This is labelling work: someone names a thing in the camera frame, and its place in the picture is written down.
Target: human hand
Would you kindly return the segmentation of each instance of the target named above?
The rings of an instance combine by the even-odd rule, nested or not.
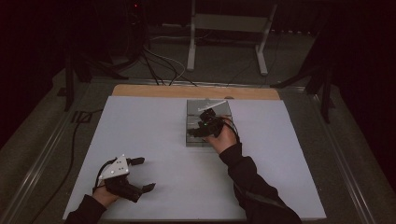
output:
[[[105,187],[105,182],[102,181],[98,188],[96,188],[92,197],[101,203],[104,207],[109,207],[112,203],[114,203],[120,196],[114,195],[107,191]]]
[[[227,124],[231,125],[231,122],[228,119],[224,120]],[[233,133],[233,130],[231,130],[227,125],[223,125],[221,133],[217,138],[214,136],[208,136],[205,137],[204,140],[212,145],[218,154],[223,152],[228,147],[236,144],[235,134]]]

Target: cable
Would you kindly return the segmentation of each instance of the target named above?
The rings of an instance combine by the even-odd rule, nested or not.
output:
[[[150,32],[151,35],[175,35],[175,34],[180,34],[183,32],[190,32],[190,26],[182,27],[181,30],[176,30],[172,32],[159,32],[159,33],[153,33]]]
[[[244,69],[242,69],[240,72],[238,72],[235,76],[233,76],[233,78],[231,78],[231,80],[227,83],[227,86],[226,87],[228,87],[232,82],[233,82],[233,80],[236,78],[236,77],[238,77],[239,75],[241,75],[243,72],[245,72],[246,70],[248,70],[248,68],[251,66],[251,63],[253,63],[253,61],[254,61],[254,59],[252,59],[249,63],[248,63],[248,66],[246,67],[246,68],[244,68]]]
[[[156,56],[156,57],[158,57],[158,58],[162,58],[162,59],[166,59],[166,60],[169,60],[169,61],[178,63],[178,64],[180,64],[180,66],[183,68],[183,71],[182,71],[177,77],[174,77],[174,78],[171,80],[171,82],[169,83],[169,86],[172,85],[172,83],[173,83],[174,81],[176,81],[178,78],[182,77],[183,74],[184,74],[184,72],[186,71],[186,67],[183,65],[183,63],[181,63],[181,62],[179,62],[179,61],[176,61],[175,59],[171,59],[171,58],[167,58],[167,57],[164,57],[164,56],[155,54],[155,53],[149,51],[148,49],[146,49],[145,47],[143,47],[143,49],[144,49],[144,51],[146,51],[147,53],[149,53],[149,54],[151,54],[151,55],[153,55],[153,56]]]
[[[98,113],[98,112],[102,112],[103,109],[100,110],[95,110],[92,112],[85,112],[87,113],[84,117],[82,117],[81,120],[85,120],[88,116],[91,116],[92,114]],[[52,201],[52,199],[56,196],[56,194],[59,192],[59,190],[61,189],[61,187],[64,185],[64,182],[66,181],[67,177],[69,177],[70,172],[73,168],[73,163],[74,163],[74,154],[75,154],[75,144],[76,144],[76,133],[78,130],[79,125],[82,122],[79,121],[74,132],[73,132],[73,138],[72,138],[72,148],[71,148],[71,155],[70,155],[70,163],[69,163],[69,167],[67,169],[66,175],[64,176],[64,179],[62,180],[61,184],[58,186],[58,188],[52,193],[52,195],[49,197],[49,199],[47,200],[47,202],[41,207],[41,209],[37,212],[37,214],[35,215],[35,217],[32,219],[32,221],[30,222],[31,224],[33,224],[35,222],[35,220],[41,215],[41,213],[44,211],[44,209],[49,205],[49,203]]]
[[[163,85],[165,85],[165,83],[163,82],[163,79],[160,78],[160,77],[158,77],[158,76],[155,74],[154,70],[152,69],[151,65],[149,64],[149,60],[148,60],[148,58],[147,58],[147,56],[146,56],[146,54],[145,54],[144,51],[142,52],[142,56],[143,56],[143,58],[145,59],[146,64],[147,64],[147,66],[148,66],[148,70],[150,71],[150,73],[151,73],[152,77],[154,78],[155,82],[157,83],[157,85],[158,85],[158,86],[160,85],[160,83],[158,82],[158,79],[161,81],[161,83],[162,83]]]
[[[237,143],[241,143],[240,138],[239,138],[239,133],[238,133],[238,129],[235,126],[235,123],[233,123],[233,121],[229,118],[224,118],[224,117],[215,117],[215,116],[210,116],[210,118],[216,119],[218,121],[221,121],[221,123],[223,123],[225,126],[227,126],[229,129],[231,129],[231,131],[233,131],[233,134],[235,134],[235,138],[236,138],[236,142]],[[226,121],[224,121],[225,119],[227,119],[233,126],[231,126],[230,124],[228,124]]]
[[[94,185],[93,188],[92,188],[92,193],[94,193],[96,189],[101,188],[101,187],[104,186],[104,185],[98,186],[98,184],[99,184],[99,176],[100,176],[100,174],[103,172],[103,170],[104,170],[108,165],[113,164],[113,162],[116,161],[116,160],[117,160],[117,158],[114,159],[114,160],[111,160],[111,161],[107,161],[107,162],[99,169],[98,175],[96,176],[96,179],[95,179],[95,185]]]
[[[239,33],[239,34],[241,34],[241,36],[238,38],[233,38],[233,37],[227,36],[225,31],[216,31],[216,32],[212,32],[213,36],[216,38],[215,40],[202,38],[202,41],[207,45],[231,45],[238,41],[250,39],[253,36],[253,33],[247,33],[247,32],[233,32],[233,33],[234,34]]]
[[[208,37],[212,32],[213,32],[213,30],[209,30],[209,32],[206,35],[198,36],[198,37],[195,37],[194,39],[204,39],[204,38]],[[152,37],[150,40],[165,39],[165,38],[167,38],[167,39],[190,39],[191,36],[189,36],[189,35],[183,35],[183,36],[158,35],[158,36]]]
[[[176,71],[176,68],[175,68],[172,64],[170,64],[172,67],[169,67],[169,66],[167,66],[167,65],[165,65],[165,64],[156,62],[156,61],[154,61],[154,60],[152,60],[152,59],[150,59],[150,58],[148,58],[148,60],[149,60],[149,61],[152,61],[152,62],[154,62],[154,63],[156,63],[156,64],[158,64],[158,65],[160,65],[160,66],[163,66],[163,67],[165,67],[165,68],[168,68],[168,69],[170,69],[170,70],[172,70],[172,71],[174,71],[174,72],[176,72],[176,73],[178,74],[178,72]],[[193,86],[195,86],[195,87],[198,87],[195,83],[193,83],[193,82],[192,82],[191,80],[189,80],[188,78],[186,78],[186,77],[180,77],[180,78],[183,78],[183,79],[185,79],[186,81],[190,82],[191,85],[193,85]]]

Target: black cable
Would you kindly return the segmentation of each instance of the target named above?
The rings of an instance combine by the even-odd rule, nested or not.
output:
[[[242,35],[238,38],[232,38],[230,36],[225,35],[224,31],[216,31],[211,33],[216,38],[215,40],[210,40],[207,38],[207,36],[205,38],[202,38],[201,40],[207,45],[232,45],[243,40],[248,40],[253,36],[253,33],[245,33],[245,32],[238,32],[238,33]]]
[[[234,80],[236,77],[238,77],[238,76],[241,75],[243,72],[245,72],[246,70],[248,70],[249,67],[251,66],[251,63],[253,63],[253,61],[254,61],[254,59],[252,59],[252,60],[248,63],[248,66],[247,66],[246,68],[242,69],[240,72],[238,72],[236,75],[234,75],[233,78],[231,78],[231,80],[227,83],[227,86],[226,86],[226,87],[230,86],[230,84],[233,82],[233,80]]]
[[[160,78],[160,77],[158,77],[158,76],[155,74],[154,70],[152,69],[151,65],[149,64],[149,60],[148,60],[148,58],[147,58],[147,56],[146,56],[146,54],[145,54],[144,51],[142,52],[142,56],[143,56],[143,58],[145,59],[146,64],[147,64],[147,66],[148,66],[148,70],[150,71],[151,76],[152,76],[152,78],[154,78],[154,80],[155,80],[155,82],[157,83],[157,85],[158,85],[158,86],[160,85],[160,83],[158,82],[158,79],[161,81],[161,83],[162,83],[163,85],[165,85],[165,83],[163,82],[163,79]]]
[[[155,56],[155,57],[157,57],[157,58],[163,60],[164,62],[166,62],[167,64],[169,64],[169,65],[174,69],[174,71],[175,71],[175,77],[174,77],[174,78],[171,80],[171,82],[169,83],[169,86],[172,85],[172,83],[177,79],[177,77],[178,77],[178,75],[179,75],[179,73],[177,72],[176,68],[175,68],[171,63],[169,63],[168,61],[166,61],[165,58],[160,57],[160,56],[158,56],[158,55],[156,55],[156,54],[153,54],[152,52],[150,52],[150,51],[147,50],[146,48],[143,48],[143,50],[144,50],[145,52],[147,52],[147,53],[149,53],[149,54],[151,54],[151,55],[153,55],[153,56]]]
[[[114,159],[114,160],[111,160],[111,161],[107,161],[107,162],[99,169],[98,175],[96,176],[96,179],[95,179],[95,185],[94,185],[93,188],[92,188],[92,193],[93,193],[97,188],[101,188],[101,187],[102,187],[102,186],[99,186],[99,187],[98,187],[99,176],[100,176],[100,174],[103,172],[103,170],[104,170],[108,165],[113,164],[113,162],[116,161],[116,160],[117,160],[117,158]]]
[[[168,61],[166,61],[164,58],[162,58],[162,57],[160,57],[160,56],[158,56],[158,55],[156,55],[156,54],[151,53],[149,50],[146,50],[146,48],[143,48],[143,50],[144,50],[145,52],[147,52],[147,53],[149,53],[149,54],[151,54],[151,55],[153,55],[153,56],[155,56],[155,57],[157,57],[157,58],[163,60],[163,61],[166,62],[167,64],[169,64],[169,66],[171,66],[171,67],[172,67],[172,70],[175,72],[175,77],[174,77],[172,80],[175,80],[175,79],[177,78],[177,76],[179,75],[179,73],[177,72],[176,68],[175,68],[171,63],[169,63]]]
[[[229,129],[231,129],[231,131],[233,131],[233,134],[235,134],[235,138],[236,138],[236,142],[237,143],[241,143],[240,142],[240,138],[239,138],[239,133],[238,133],[238,129],[236,128],[236,125],[233,123],[233,121],[229,118],[224,118],[224,117],[214,117],[214,116],[209,116],[212,119],[216,119],[218,121],[221,121],[225,126],[227,126]],[[230,121],[230,123],[233,125],[231,126],[230,124],[228,124],[225,119],[227,119],[228,121]]]
[[[154,63],[156,63],[156,64],[158,64],[158,65],[160,65],[160,66],[162,66],[162,67],[165,67],[165,68],[167,68],[167,69],[176,71],[176,68],[175,68],[172,64],[171,64],[171,66],[172,66],[172,68],[171,68],[171,67],[169,67],[169,66],[167,66],[167,65],[165,65],[165,64],[163,64],[163,63],[159,63],[159,62],[154,61],[154,60],[152,60],[152,59],[150,59],[150,58],[148,58],[148,60],[149,60],[149,61],[152,61],[152,62],[154,62]],[[192,82],[191,80],[189,80],[188,78],[186,78],[186,77],[181,77],[181,78],[183,78],[183,79],[185,79],[186,81],[190,82],[191,85],[193,85],[193,86],[195,86],[195,87],[198,87],[195,83],[193,83],[193,82]]]
[[[176,31],[172,31],[172,32],[163,32],[163,33],[153,33],[150,32],[150,35],[152,35],[152,38],[158,37],[158,36],[170,36],[170,35],[176,35],[176,34],[180,34],[183,32],[188,32],[188,34],[190,33],[190,27],[182,27],[180,30],[176,30]]]
[[[152,62],[154,62],[154,63],[157,63],[157,64],[159,64],[159,65],[161,65],[161,66],[163,66],[163,67],[166,67],[166,68],[168,68],[168,69],[171,69],[171,70],[173,70],[173,71],[175,72],[175,77],[171,80],[171,82],[169,83],[169,86],[172,85],[172,83],[173,83],[178,77],[181,77],[181,78],[187,80],[188,82],[190,82],[190,84],[192,84],[193,86],[198,87],[195,83],[193,83],[193,82],[192,82],[191,80],[189,80],[188,78],[183,77],[183,76],[180,76],[180,73],[176,70],[176,68],[175,68],[171,63],[169,63],[168,61],[166,61],[165,58],[160,57],[160,56],[158,56],[158,55],[156,55],[156,54],[153,54],[153,53],[150,52],[149,50],[144,49],[144,51],[147,52],[147,53],[149,53],[149,54],[151,54],[151,55],[153,55],[153,56],[155,56],[155,57],[157,57],[157,58],[159,58],[159,59],[161,59],[161,60],[163,60],[164,62],[166,62],[167,64],[169,64],[169,65],[172,67],[172,68],[171,68],[171,67],[168,67],[168,66],[166,66],[166,65],[164,65],[164,64],[162,64],[162,63],[158,63],[158,62],[156,62],[156,61],[154,61],[154,60],[148,58],[148,60],[150,60],[150,61],[152,61]]]
[[[94,113],[98,113],[98,112],[102,112],[103,109],[100,110],[95,110],[92,112],[85,112],[87,113],[84,117],[82,117],[81,120],[85,120],[88,116],[94,114]],[[41,207],[41,209],[37,212],[37,214],[35,215],[35,217],[32,219],[32,221],[30,222],[31,224],[33,224],[35,222],[35,220],[41,215],[41,213],[44,211],[44,209],[49,205],[49,203],[52,201],[52,199],[56,196],[56,194],[59,192],[59,190],[61,189],[61,187],[64,185],[64,182],[66,182],[67,177],[69,177],[70,172],[73,168],[73,163],[74,163],[74,154],[75,154],[75,143],[76,143],[76,133],[78,130],[79,125],[82,122],[79,121],[78,124],[76,125],[76,128],[73,132],[73,138],[72,138],[72,148],[71,148],[71,155],[70,155],[70,163],[69,163],[69,167],[67,169],[66,175],[64,176],[64,179],[62,180],[61,184],[58,186],[58,188],[52,193],[52,195],[49,197],[49,199],[47,200],[47,202]]]

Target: white board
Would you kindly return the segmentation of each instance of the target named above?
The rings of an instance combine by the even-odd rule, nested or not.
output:
[[[283,101],[230,100],[243,155],[276,187],[301,219],[326,215]],[[122,154],[144,157],[130,183],[157,183],[138,203],[120,199],[109,220],[241,220],[227,167],[210,147],[186,147],[187,99],[110,96],[99,121],[64,218],[92,192],[100,167]]]

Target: black sleeve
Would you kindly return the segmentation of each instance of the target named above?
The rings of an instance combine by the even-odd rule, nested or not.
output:
[[[248,223],[302,223],[297,214],[279,198],[276,188],[268,185],[257,174],[253,159],[242,156],[241,143],[227,148],[219,157],[228,166],[228,174],[234,182],[235,197],[245,209]]]
[[[96,224],[106,208],[93,197],[85,195],[78,209],[69,213],[64,224]]]

